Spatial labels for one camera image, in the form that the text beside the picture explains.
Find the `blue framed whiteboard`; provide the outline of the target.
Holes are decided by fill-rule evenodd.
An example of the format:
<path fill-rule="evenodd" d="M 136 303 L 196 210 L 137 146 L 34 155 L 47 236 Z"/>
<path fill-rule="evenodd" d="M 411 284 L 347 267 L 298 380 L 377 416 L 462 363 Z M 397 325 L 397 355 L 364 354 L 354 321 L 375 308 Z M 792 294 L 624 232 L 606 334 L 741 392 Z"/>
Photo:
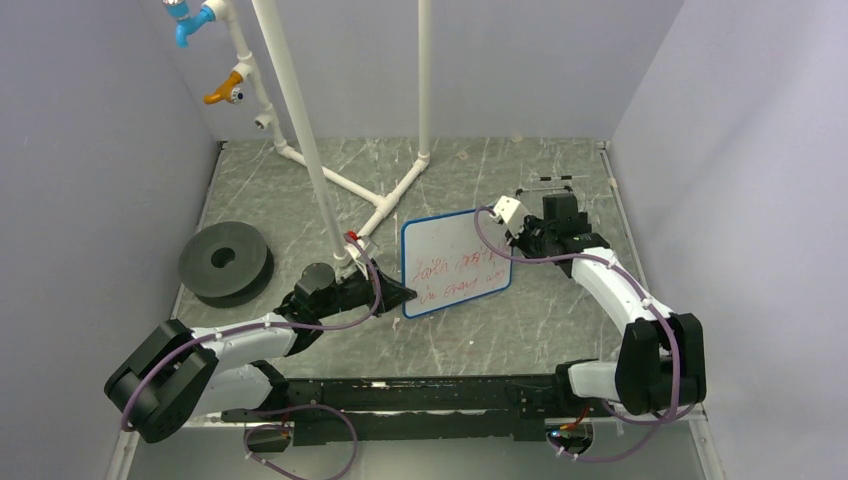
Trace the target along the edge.
<path fill-rule="evenodd" d="M 414 219 L 400 230 L 403 285 L 416 292 L 404 303 L 414 319 L 507 289 L 513 264 L 490 249 L 511 253 L 505 228 L 473 210 Z"/>

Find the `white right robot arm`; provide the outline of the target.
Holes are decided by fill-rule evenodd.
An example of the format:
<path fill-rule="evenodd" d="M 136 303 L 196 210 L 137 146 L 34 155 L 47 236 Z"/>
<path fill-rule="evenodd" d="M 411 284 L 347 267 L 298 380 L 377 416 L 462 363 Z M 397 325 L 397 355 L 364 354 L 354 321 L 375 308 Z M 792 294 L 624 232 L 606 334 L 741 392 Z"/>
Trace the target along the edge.
<path fill-rule="evenodd" d="M 518 199 L 503 196 L 493 219 L 531 263 L 550 262 L 586 290 L 622 335 L 614 361 L 578 360 L 556 369 L 551 388 L 557 411 L 574 415 L 589 399 L 621 405 L 632 415 L 662 417 L 672 407 L 707 395 L 703 328 L 691 313 L 676 313 L 654 299 L 619 262 L 573 193 L 542 199 L 535 216 Z"/>

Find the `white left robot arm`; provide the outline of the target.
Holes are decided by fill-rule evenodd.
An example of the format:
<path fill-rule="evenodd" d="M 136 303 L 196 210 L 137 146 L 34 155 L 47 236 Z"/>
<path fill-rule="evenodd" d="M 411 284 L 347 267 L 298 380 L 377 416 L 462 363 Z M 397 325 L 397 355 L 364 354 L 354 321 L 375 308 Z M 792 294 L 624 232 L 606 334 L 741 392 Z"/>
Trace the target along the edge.
<path fill-rule="evenodd" d="M 120 410 L 122 429 L 148 443 L 219 411 L 248 409 L 272 420 L 285 411 L 288 394 L 270 360 L 310 347 L 327 332 L 327 317 L 359 307 L 379 316 L 416 296 L 376 262 L 342 278 L 313 263 L 282 303 L 258 319 L 214 328 L 161 323 L 110 375 L 104 394 Z"/>

